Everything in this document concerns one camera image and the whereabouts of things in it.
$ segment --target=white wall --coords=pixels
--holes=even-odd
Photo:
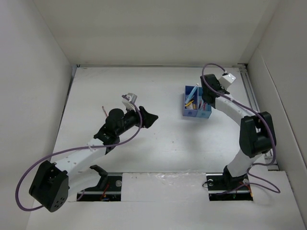
[[[74,64],[247,63],[279,0],[34,0]]]
[[[24,230],[14,192],[22,173],[53,150],[71,67],[31,0],[0,1],[0,229]],[[21,200],[31,207],[32,178]]]
[[[282,0],[248,65],[263,110],[273,116],[277,161],[307,223],[307,1]]]

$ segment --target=pen holder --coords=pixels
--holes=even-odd
[[[212,113],[211,105],[205,102],[205,105],[202,101],[202,87],[198,87],[194,93],[193,97],[193,104],[196,105],[196,109],[187,109],[185,107],[185,100],[186,97],[191,93],[194,86],[185,86],[184,98],[183,98],[183,115],[184,116],[192,116],[192,117],[202,117],[202,118],[209,118]]]

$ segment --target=marker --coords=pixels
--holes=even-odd
[[[198,83],[194,86],[194,88],[192,89],[192,91],[190,92],[190,94],[188,95],[188,97],[186,98],[185,104],[189,103],[189,101],[191,100],[192,96],[194,95],[195,91],[197,90],[198,87]]]

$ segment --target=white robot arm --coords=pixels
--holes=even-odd
[[[207,181],[211,182],[211,187],[208,187],[209,193],[219,194],[239,187],[244,179],[248,178],[248,169],[263,153],[268,152],[272,148],[272,143],[267,129],[259,118],[251,111],[232,102],[233,97],[229,94],[227,88],[236,79],[233,75],[227,73],[219,80],[213,74],[204,75],[204,78],[206,82],[201,77],[203,100],[213,108],[225,113],[240,126],[240,150],[238,154],[225,166],[223,173],[207,174]],[[230,100],[216,94],[212,89],[209,89],[208,85],[220,95],[227,94]],[[258,114],[267,123],[276,145],[271,115],[267,112]]]
[[[140,106],[134,111],[136,95],[129,93],[123,100],[127,112],[112,109],[106,118],[106,123],[99,129],[87,147],[80,147],[69,156],[51,163],[42,162],[36,172],[29,194],[40,202],[50,212],[58,210],[68,196],[89,188],[103,189],[107,185],[108,173],[92,162],[108,154],[119,144],[119,136],[137,126],[149,128],[157,119],[157,115],[148,113]]]

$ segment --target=orange wire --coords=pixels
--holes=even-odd
[[[99,199],[100,201],[102,200],[103,197],[106,197],[105,193],[106,193],[106,190],[109,188],[109,186],[110,186],[110,184],[107,183],[106,188],[104,189],[104,193],[102,193],[102,195],[101,195],[101,197]]]
[[[249,186],[249,185],[246,185],[246,187],[248,188],[248,190],[249,190],[249,192],[250,192],[251,197],[253,197],[253,194],[252,194],[252,192],[251,192],[250,186]]]

